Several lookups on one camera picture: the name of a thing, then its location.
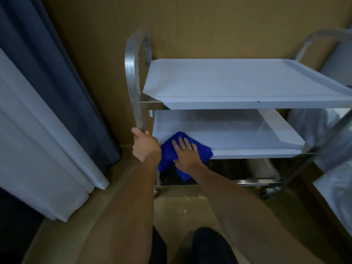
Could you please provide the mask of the dark blue curtain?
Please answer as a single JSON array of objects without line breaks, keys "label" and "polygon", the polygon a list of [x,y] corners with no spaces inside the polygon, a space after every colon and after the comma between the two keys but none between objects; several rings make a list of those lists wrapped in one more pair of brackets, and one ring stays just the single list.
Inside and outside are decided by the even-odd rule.
[{"label": "dark blue curtain", "polygon": [[0,48],[103,174],[121,159],[41,0],[0,0]]}]

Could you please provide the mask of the stainless steel shelf cart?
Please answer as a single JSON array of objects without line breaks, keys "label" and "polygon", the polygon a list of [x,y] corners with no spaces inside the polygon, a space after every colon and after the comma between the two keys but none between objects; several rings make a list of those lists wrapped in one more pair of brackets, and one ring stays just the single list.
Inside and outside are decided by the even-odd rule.
[{"label": "stainless steel shelf cart", "polygon": [[[125,74],[136,127],[147,129],[143,111],[155,117],[160,143],[178,131],[212,148],[213,159],[263,159],[269,178],[235,180],[263,186],[267,199],[288,185],[352,126],[352,87],[301,64],[317,39],[352,41],[352,30],[319,30],[293,59],[157,59],[149,35],[127,39]],[[276,109],[351,108],[310,147]]]}]

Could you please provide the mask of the person's right forearm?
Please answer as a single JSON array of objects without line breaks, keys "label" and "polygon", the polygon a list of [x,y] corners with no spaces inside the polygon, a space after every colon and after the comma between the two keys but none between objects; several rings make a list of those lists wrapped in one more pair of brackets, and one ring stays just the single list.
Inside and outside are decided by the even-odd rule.
[{"label": "person's right forearm", "polygon": [[231,244],[251,264],[324,264],[246,189],[201,163],[178,166],[201,186]]}]

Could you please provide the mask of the person's left forearm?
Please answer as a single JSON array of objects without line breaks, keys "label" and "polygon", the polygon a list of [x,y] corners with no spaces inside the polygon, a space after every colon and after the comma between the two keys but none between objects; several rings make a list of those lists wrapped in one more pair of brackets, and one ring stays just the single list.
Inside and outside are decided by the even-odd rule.
[{"label": "person's left forearm", "polygon": [[160,155],[137,167],[95,222],[75,264],[148,264]]}]

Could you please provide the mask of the person's left hand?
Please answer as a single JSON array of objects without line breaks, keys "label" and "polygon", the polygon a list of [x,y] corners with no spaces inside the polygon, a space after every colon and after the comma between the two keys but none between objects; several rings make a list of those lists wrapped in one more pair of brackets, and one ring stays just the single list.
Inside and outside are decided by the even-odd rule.
[{"label": "person's left hand", "polygon": [[161,161],[161,146],[158,140],[150,133],[150,138],[134,140],[133,155],[141,162],[153,159],[158,164]]}]

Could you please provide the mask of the white bed sheet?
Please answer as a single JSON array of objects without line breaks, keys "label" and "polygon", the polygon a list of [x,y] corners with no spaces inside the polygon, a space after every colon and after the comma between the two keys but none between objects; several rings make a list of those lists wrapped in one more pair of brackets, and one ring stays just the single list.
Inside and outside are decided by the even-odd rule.
[{"label": "white bed sheet", "polygon": [[[352,89],[352,25],[342,32],[347,35],[337,44],[320,73]],[[291,109],[287,121],[309,146],[314,146],[348,112],[352,108]],[[337,134],[314,163],[323,175],[313,185],[352,236],[352,125]]]}]

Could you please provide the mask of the blue microfibre cloth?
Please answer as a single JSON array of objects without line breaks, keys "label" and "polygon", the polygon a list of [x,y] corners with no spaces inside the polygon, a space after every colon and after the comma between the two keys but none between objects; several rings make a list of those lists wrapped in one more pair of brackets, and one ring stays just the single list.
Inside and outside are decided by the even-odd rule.
[{"label": "blue microfibre cloth", "polygon": [[[194,145],[196,146],[199,154],[199,158],[204,166],[202,172],[199,172],[199,174],[202,174],[201,177],[204,177],[204,178],[208,177],[207,175],[210,175],[211,173],[216,174],[215,172],[211,171],[209,168],[207,168],[207,171],[205,171],[206,170],[205,163],[208,162],[208,160],[213,157],[212,149],[206,145],[201,144],[195,139],[189,137],[184,132],[175,133],[172,137],[170,137],[167,141],[165,141],[161,145],[161,161],[158,166],[158,171],[160,173],[166,171],[171,166],[176,167],[175,160],[178,160],[178,155],[177,155],[177,152],[175,151],[173,140],[176,142],[178,147],[181,147],[179,145],[179,138],[181,138],[183,141],[186,139],[188,143],[191,145],[191,147],[194,147]],[[193,178],[191,175],[189,175],[186,172],[183,172],[178,167],[176,167],[176,170],[179,178],[181,178],[183,182],[187,182],[188,180]]]}]

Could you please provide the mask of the person's right hand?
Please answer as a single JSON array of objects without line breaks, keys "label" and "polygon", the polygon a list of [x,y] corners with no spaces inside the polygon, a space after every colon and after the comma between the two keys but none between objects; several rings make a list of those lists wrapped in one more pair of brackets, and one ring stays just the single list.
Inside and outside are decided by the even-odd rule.
[{"label": "person's right hand", "polygon": [[174,150],[177,154],[177,159],[174,160],[176,167],[181,170],[183,173],[187,173],[190,176],[196,174],[202,169],[206,168],[206,166],[202,163],[200,159],[200,155],[193,155],[191,143],[187,138],[183,138],[185,144],[187,145],[187,150],[180,150],[179,147],[179,138],[178,142],[176,140],[172,140],[172,144]]}]

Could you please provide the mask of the white curtain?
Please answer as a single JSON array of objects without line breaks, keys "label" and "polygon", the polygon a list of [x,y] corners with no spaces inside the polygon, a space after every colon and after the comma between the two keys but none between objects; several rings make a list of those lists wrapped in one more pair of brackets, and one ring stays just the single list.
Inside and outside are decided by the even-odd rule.
[{"label": "white curtain", "polygon": [[0,187],[66,222],[108,180],[0,48]]}]

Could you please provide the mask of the person's dark trousers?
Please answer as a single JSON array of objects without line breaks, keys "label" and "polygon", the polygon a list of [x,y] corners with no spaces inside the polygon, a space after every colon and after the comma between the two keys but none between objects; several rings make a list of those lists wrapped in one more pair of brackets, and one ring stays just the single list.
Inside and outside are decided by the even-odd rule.
[{"label": "person's dark trousers", "polygon": [[[227,240],[210,227],[200,227],[189,232],[184,241],[191,243],[189,246],[180,246],[173,264],[239,264]],[[148,264],[167,264],[167,252],[165,241],[153,227]]]}]

